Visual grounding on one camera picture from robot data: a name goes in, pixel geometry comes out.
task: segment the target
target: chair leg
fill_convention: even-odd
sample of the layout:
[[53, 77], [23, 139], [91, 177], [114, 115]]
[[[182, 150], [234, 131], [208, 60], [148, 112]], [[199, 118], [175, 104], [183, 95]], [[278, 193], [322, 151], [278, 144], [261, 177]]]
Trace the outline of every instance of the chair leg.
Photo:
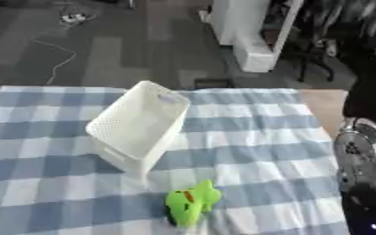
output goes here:
[[329, 82], [334, 81], [335, 72], [331, 67], [329, 67], [327, 64], [325, 64], [324, 61], [322, 61], [322, 60], [312, 60], [312, 63], [329, 73], [329, 76], [327, 77], [327, 80]]
[[306, 68], [308, 67], [308, 59], [301, 58], [301, 71], [298, 78], [298, 82], [303, 83], [305, 81]]

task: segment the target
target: basket handle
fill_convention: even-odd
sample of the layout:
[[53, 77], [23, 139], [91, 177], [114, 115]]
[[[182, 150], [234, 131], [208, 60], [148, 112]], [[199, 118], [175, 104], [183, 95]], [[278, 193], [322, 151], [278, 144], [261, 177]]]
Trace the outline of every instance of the basket handle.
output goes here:
[[116, 157], [117, 157], [119, 160], [121, 160], [122, 162], [124, 161], [124, 157], [122, 156], [122, 154], [118, 154], [117, 152], [112, 151], [111, 148], [104, 147], [104, 151], [108, 152], [108, 153], [111, 154], [111, 155], [116, 156]]

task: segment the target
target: table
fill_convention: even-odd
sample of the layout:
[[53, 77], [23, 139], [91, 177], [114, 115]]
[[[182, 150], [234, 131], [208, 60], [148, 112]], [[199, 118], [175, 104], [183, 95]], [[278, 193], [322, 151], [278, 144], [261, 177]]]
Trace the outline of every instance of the table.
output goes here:
[[[100, 159], [86, 123], [124, 90], [0, 88], [0, 235], [348, 234], [330, 138], [292, 89], [182, 92], [182, 132], [148, 187]], [[223, 198], [195, 228], [167, 191], [212, 179]]]

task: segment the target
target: office chair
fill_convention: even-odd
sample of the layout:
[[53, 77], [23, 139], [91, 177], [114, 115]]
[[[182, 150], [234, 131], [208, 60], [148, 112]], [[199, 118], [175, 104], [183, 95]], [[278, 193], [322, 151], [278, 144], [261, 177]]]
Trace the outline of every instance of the office chair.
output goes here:
[[337, 46], [345, 39], [367, 37], [374, 32], [376, 0], [308, 0], [295, 26], [299, 29], [297, 38], [304, 45], [288, 43], [283, 57], [300, 60], [298, 81], [304, 81], [306, 68], [312, 63], [327, 71], [327, 80], [332, 82], [335, 72], [326, 65], [326, 54], [332, 52], [336, 56]]

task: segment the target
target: white cable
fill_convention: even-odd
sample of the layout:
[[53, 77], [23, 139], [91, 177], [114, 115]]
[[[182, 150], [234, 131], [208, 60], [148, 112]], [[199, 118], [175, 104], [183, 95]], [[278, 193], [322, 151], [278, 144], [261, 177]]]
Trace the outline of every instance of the white cable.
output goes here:
[[[74, 5], [74, 3], [70, 0], [66, 1], [64, 3], [65, 5]], [[89, 21], [89, 20], [92, 20], [92, 19], [95, 19], [98, 17], [98, 14], [94, 14], [92, 17], [89, 17], [89, 18], [86, 18], [83, 22], [86, 22], [86, 21]], [[48, 43], [48, 42], [44, 42], [44, 41], [40, 41], [38, 40], [39, 37], [41, 36], [44, 36], [48, 33], [50, 33], [51, 31], [59, 31], [59, 30], [68, 30], [68, 29], [71, 29], [71, 28], [74, 28], [75, 26], [77, 26], [79, 23], [76, 22], [76, 23], [73, 23], [73, 24], [63, 24], [61, 21], [60, 21], [60, 25], [63, 25], [64, 28], [55, 28], [55, 29], [48, 29], [48, 30], [45, 30], [43, 33], [37, 35], [34, 39], [32, 39], [33, 42], [36, 42], [38, 44], [41, 44], [41, 45], [44, 45], [44, 46], [48, 46], [48, 47], [52, 47], [52, 48], [56, 48], [56, 49], [59, 49], [59, 50], [63, 50], [65, 52], [68, 52], [71, 54], [70, 58], [68, 58], [67, 60], [65, 60], [64, 62], [61, 62], [59, 64], [57, 64], [56, 66], [54, 66], [52, 68], [52, 76], [51, 78], [45, 83], [45, 85], [50, 85], [52, 84], [52, 82], [54, 81], [55, 77], [57, 76], [57, 70], [64, 66], [65, 64], [69, 63], [70, 61], [74, 60], [75, 57], [77, 56], [77, 53], [72, 51], [72, 50], [68, 50], [68, 49], [65, 49], [59, 45], [56, 45], [56, 44], [51, 44], [51, 43]]]
[[45, 83], [45, 85], [50, 85], [54, 79], [55, 79], [55, 76], [57, 74], [57, 70], [64, 66], [65, 64], [69, 63], [70, 61], [72, 61], [76, 56], [77, 56], [77, 53], [75, 53], [74, 51], [71, 51], [71, 50], [67, 50], [65, 48], [62, 48], [58, 45], [55, 45], [55, 44], [50, 44], [50, 43], [47, 43], [47, 42], [43, 42], [43, 41], [39, 41], [39, 40], [32, 40], [34, 42], [37, 42], [38, 44], [42, 44], [42, 45], [45, 45], [45, 46], [49, 46], [49, 47], [53, 47], [53, 48], [56, 48], [56, 49], [60, 49], [60, 50], [63, 50], [63, 51], [66, 51], [68, 53], [71, 54], [70, 58], [68, 58], [67, 60], [65, 60], [64, 62], [61, 62], [59, 63], [58, 65], [54, 66], [54, 68], [52, 68], [52, 76], [51, 78]]

